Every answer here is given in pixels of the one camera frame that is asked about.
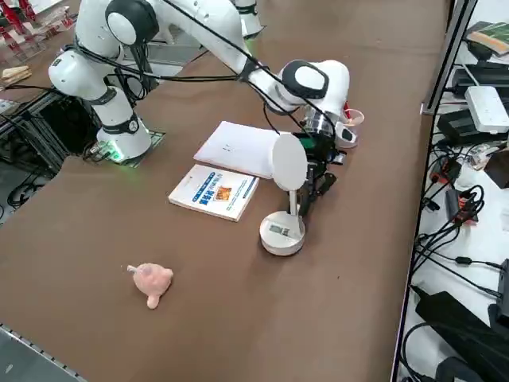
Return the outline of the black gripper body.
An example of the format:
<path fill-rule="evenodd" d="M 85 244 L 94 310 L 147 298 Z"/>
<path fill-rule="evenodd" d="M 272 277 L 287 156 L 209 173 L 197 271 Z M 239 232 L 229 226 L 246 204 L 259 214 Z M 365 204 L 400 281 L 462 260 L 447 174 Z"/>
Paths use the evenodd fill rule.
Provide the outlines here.
<path fill-rule="evenodd" d="M 325 164 L 343 164 L 346 152 L 336 148 L 331 137 L 322 134 L 296 133 L 296 137 L 304 147 L 309 161 Z"/>

